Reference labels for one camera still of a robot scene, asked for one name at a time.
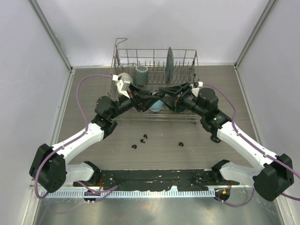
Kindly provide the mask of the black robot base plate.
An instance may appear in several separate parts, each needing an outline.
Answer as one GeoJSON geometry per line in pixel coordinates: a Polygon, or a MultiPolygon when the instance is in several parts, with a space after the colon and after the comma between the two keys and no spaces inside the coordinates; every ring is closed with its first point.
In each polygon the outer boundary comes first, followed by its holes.
{"type": "Polygon", "coordinates": [[[118,191],[178,191],[208,190],[209,186],[230,187],[232,181],[217,177],[211,170],[102,170],[95,187],[108,190],[119,186],[118,191]]]}

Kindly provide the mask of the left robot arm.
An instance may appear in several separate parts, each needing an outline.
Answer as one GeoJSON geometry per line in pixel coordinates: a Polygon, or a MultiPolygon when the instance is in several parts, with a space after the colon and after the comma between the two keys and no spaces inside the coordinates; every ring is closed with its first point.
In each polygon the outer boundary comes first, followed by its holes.
{"type": "Polygon", "coordinates": [[[38,148],[29,172],[36,186],[41,185],[48,193],[53,193],[68,183],[81,181],[89,187],[99,183],[100,169],[97,166],[90,161],[78,165],[72,165],[70,161],[108,137],[117,126],[114,118],[132,108],[144,112],[164,97],[160,90],[129,87],[128,95],[122,95],[116,101],[108,96],[100,97],[96,103],[96,116],[82,131],[53,146],[42,144],[38,148]]]}

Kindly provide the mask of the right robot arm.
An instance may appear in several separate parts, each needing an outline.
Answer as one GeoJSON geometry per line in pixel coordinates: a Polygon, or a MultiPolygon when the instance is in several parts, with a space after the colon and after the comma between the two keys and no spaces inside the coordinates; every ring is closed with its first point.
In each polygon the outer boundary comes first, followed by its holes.
{"type": "Polygon", "coordinates": [[[272,202],[282,195],[293,183],[296,172],[292,159],[278,155],[250,138],[218,107],[217,89],[203,82],[185,83],[180,86],[163,87],[161,99],[172,110],[185,107],[201,117],[202,127],[211,137],[224,141],[240,153],[251,167],[236,165],[228,160],[217,163],[212,181],[223,185],[228,180],[248,185],[266,201],[272,202]]]}

